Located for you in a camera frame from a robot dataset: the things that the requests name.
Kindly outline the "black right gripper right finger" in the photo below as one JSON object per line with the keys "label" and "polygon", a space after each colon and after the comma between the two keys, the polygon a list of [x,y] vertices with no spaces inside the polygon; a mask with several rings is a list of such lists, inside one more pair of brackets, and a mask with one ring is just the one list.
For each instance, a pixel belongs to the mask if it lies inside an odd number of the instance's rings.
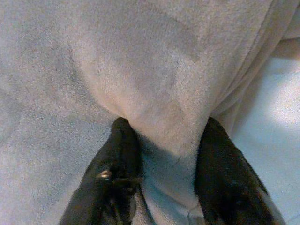
{"label": "black right gripper right finger", "polygon": [[200,140],[195,193],[207,225],[285,224],[250,163],[212,117]]}

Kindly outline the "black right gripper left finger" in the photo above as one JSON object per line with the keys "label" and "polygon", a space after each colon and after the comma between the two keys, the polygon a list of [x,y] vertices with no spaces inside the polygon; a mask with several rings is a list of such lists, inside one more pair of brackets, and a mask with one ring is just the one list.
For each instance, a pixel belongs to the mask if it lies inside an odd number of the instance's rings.
{"label": "black right gripper left finger", "polygon": [[61,225],[130,225],[135,193],[142,182],[141,152],[128,120],[119,117],[108,140],[86,169],[60,221]]}

